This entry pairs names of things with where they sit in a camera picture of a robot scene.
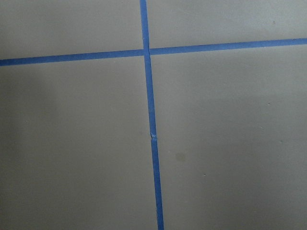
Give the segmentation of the brown paper table cover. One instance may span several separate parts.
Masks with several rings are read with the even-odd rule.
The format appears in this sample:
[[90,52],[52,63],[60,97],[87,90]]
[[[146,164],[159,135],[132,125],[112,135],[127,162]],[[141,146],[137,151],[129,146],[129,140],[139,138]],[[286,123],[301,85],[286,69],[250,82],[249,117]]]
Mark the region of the brown paper table cover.
[[304,0],[3,0],[3,230],[304,230]]

